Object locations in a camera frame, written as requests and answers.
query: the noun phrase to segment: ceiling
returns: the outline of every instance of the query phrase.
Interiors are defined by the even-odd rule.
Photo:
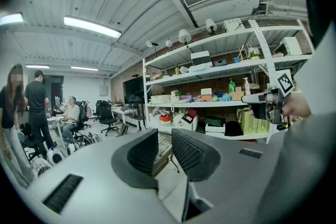
[[[191,34],[197,31],[196,27],[204,26],[203,19],[208,15],[221,23],[253,13],[252,7],[237,13],[231,8],[234,1],[237,0],[209,0],[187,8],[183,0],[10,0],[2,12],[22,12],[25,22],[2,27],[0,43],[14,46],[26,63],[50,65],[46,72],[49,74],[111,77],[153,52],[146,47],[146,40],[162,47],[168,38],[175,41],[182,28]],[[305,0],[271,1],[278,5],[306,6]],[[218,9],[225,11],[223,16]],[[122,36],[115,40],[65,26],[66,15],[118,29]],[[72,72],[73,65],[99,71]]]

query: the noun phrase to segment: white desk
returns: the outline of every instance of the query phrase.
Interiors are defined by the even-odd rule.
[[[48,121],[48,123],[54,123],[54,122],[56,122],[56,124],[57,124],[57,129],[58,129],[58,134],[57,134],[57,132],[55,132],[55,133],[56,133],[56,135],[58,136],[59,140],[61,141],[61,144],[62,144],[63,148],[66,149],[65,144],[64,144],[64,141],[63,141],[63,136],[62,136],[62,132],[61,132],[61,127],[59,126],[59,122],[60,122],[62,119],[64,119],[64,117],[51,117],[51,118],[47,119],[47,121]]]
[[[122,116],[122,122],[124,124],[126,124],[126,118],[125,118],[126,114],[129,114],[129,113],[132,113],[132,112],[137,112],[137,109],[129,109],[129,110],[125,110],[125,111],[122,111],[121,109],[111,109],[111,110],[112,110],[112,117],[114,118],[114,115],[113,115],[114,112],[116,114],[120,114]]]

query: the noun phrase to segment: bottle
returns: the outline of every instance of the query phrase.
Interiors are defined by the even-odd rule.
[[[232,81],[232,78],[230,78],[229,93],[235,92],[235,87],[236,87],[236,83]]]
[[[251,94],[250,84],[248,83],[247,78],[244,79],[245,79],[245,95],[250,95]]]

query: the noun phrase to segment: white shelving unit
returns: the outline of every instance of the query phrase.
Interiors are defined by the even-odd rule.
[[[216,36],[211,36],[194,43],[188,44],[181,48],[167,52],[164,55],[156,57],[155,59],[146,62],[143,59],[143,77],[144,77],[144,91],[149,91],[149,88],[153,85],[160,86],[174,86],[183,83],[190,83],[195,81],[202,81],[208,79],[230,77],[239,74],[250,73],[253,69],[262,67],[262,70],[267,72],[269,80],[272,85],[275,85],[275,70],[276,68],[289,68],[297,63],[306,61],[311,58],[311,55],[300,56],[286,56],[281,58],[272,58],[270,48],[277,45],[284,37],[295,36],[299,31],[302,31],[308,40],[312,52],[314,48],[312,46],[309,35],[307,34],[302,22],[298,21],[298,26],[271,26],[271,27],[259,27],[255,20],[250,20],[251,28],[242,29],[233,33],[223,33]],[[176,66],[182,66],[191,63],[191,54],[208,50],[211,57],[221,56],[225,54],[231,54],[233,52],[239,53],[239,50],[243,44],[251,47],[260,47],[264,54],[262,60],[248,60],[240,63],[233,63],[231,65],[212,67],[206,70],[191,72],[186,74],[180,74],[167,78],[162,78],[155,81],[145,81],[146,67],[151,66],[160,70],[166,70],[175,68]],[[226,106],[243,106],[246,105],[240,101],[230,102],[194,102],[194,103],[174,103],[174,108],[218,108]],[[149,107],[165,107],[170,108],[170,103],[165,104],[148,104],[147,95],[145,94],[145,112],[146,123],[151,128],[158,128],[160,131],[171,132],[173,127],[156,126],[149,122]],[[267,138],[267,142],[270,137],[276,131],[276,126],[271,124],[269,132],[255,135],[243,135],[243,136],[222,136],[228,140],[251,140],[258,138]]]

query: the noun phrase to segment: fluorescent light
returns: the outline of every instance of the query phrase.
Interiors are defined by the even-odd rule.
[[[26,65],[29,68],[49,68],[49,66],[35,66],[35,65]]]
[[[84,70],[91,70],[91,71],[98,71],[96,68],[88,68],[88,67],[71,67],[72,69],[84,69]]]
[[[121,31],[100,25],[88,20],[78,19],[70,16],[64,17],[64,24],[69,26],[76,26],[79,28],[84,28],[94,32],[98,32],[110,37],[119,38],[121,36]]]
[[[22,13],[14,13],[6,15],[4,17],[0,17],[0,25],[22,23],[22,22],[23,22]]]

